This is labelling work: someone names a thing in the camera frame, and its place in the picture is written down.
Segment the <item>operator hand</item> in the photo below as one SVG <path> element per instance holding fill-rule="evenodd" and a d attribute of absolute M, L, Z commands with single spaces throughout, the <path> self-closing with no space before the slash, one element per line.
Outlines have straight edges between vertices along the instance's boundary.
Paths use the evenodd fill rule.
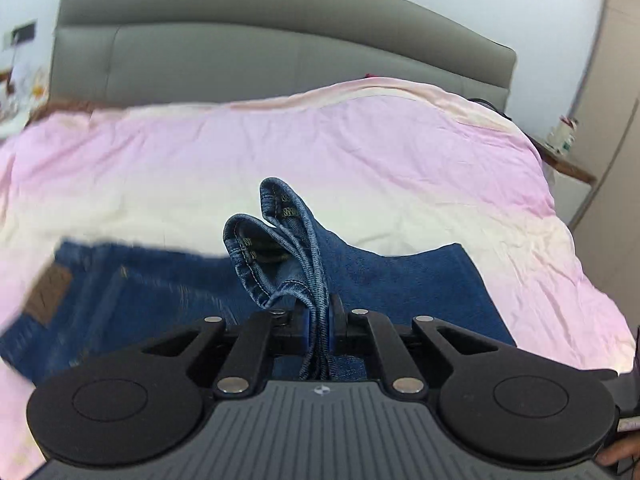
<path fill-rule="evenodd" d="M 597 463 L 601 466 L 612 466 L 620 460 L 636 458 L 640 454 L 640 439 L 638 434 L 619 440 L 601 451 Z"/>

